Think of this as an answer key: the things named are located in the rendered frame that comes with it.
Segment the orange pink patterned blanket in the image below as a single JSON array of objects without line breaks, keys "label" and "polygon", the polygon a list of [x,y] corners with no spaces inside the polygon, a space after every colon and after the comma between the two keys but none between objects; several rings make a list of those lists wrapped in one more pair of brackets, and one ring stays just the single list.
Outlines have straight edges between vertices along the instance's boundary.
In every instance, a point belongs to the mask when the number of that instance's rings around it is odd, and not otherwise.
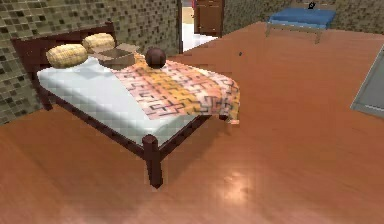
[{"label": "orange pink patterned blanket", "polygon": [[112,73],[150,119],[214,115],[239,123],[240,87],[233,79],[170,60],[153,69],[143,55],[134,57],[134,65]]}]

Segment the dark brown ball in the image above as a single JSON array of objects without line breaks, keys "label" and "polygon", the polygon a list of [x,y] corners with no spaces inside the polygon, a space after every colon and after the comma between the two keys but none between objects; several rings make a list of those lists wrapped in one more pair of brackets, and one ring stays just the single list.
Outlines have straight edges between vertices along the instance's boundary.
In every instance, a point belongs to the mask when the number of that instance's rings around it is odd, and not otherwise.
[{"label": "dark brown ball", "polygon": [[166,63],[166,54],[160,48],[150,48],[145,54],[147,65],[153,69],[160,69]]}]

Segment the open brown cardboard box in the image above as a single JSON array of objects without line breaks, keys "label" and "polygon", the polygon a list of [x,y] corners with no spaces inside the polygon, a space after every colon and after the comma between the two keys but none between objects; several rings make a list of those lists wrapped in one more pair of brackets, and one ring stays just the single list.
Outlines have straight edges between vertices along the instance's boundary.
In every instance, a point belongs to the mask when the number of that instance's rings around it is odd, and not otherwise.
[{"label": "open brown cardboard box", "polygon": [[93,57],[104,67],[122,70],[135,64],[134,54],[138,49],[139,46],[122,43],[114,48],[95,49]]}]

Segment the brown wooden room door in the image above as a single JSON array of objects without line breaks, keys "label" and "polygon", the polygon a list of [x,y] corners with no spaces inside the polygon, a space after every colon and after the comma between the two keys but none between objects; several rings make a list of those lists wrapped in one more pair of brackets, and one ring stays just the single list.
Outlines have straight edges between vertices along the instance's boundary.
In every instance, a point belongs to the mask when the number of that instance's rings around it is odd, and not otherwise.
[{"label": "brown wooden room door", "polygon": [[223,33],[224,0],[196,0],[194,33],[221,37]]}]

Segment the dark wooden bed white mattress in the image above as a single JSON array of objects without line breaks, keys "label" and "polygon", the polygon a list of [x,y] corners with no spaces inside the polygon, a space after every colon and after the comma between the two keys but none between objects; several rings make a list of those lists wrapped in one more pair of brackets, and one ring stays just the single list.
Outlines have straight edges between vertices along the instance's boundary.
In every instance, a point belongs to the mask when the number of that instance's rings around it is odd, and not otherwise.
[{"label": "dark wooden bed white mattress", "polygon": [[146,162],[150,184],[163,184],[161,161],[198,127],[207,115],[150,120],[109,69],[95,59],[72,69],[54,69],[46,53],[62,44],[79,44],[83,38],[107,33],[113,23],[77,31],[11,40],[45,110],[57,104]]}]

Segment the yellow woven pillow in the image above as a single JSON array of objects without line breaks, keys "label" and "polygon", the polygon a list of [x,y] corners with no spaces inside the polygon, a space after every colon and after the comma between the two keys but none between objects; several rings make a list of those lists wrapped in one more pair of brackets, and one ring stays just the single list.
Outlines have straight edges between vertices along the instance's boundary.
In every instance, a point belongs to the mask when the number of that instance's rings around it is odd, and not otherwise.
[{"label": "yellow woven pillow", "polygon": [[47,51],[46,58],[52,67],[65,69],[85,62],[88,53],[81,44],[63,44]]},{"label": "yellow woven pillow", "polygon": [[92,54],[99,52],[100,50],[113,49],[116,44],[115,39],[111,34],[97,33],[84,38],[82,41],[82,46],[87,50],[88,53]]}]

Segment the blue topped wooden bench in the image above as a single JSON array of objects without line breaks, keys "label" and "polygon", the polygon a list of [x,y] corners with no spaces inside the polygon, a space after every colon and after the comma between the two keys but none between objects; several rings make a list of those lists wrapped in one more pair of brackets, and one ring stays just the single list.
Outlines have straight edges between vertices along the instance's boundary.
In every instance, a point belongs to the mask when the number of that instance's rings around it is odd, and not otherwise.
[{"label": "blue topped wooden bench", "polygon": [[336,12],[327,9],[286,8],[270,16],[265,35],[272,29],[314,33],[315,43],[320,42],[322,32],[330,27]]}]

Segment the grey flat panel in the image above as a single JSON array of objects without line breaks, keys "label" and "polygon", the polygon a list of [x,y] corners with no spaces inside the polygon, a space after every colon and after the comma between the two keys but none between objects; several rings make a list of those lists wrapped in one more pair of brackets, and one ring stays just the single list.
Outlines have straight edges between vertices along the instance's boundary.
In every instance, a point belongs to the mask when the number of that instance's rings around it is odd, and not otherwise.
[{"label": "grey flat panel", "polygon": [[372,63],[350,108],[384,118],[384,44]]}]

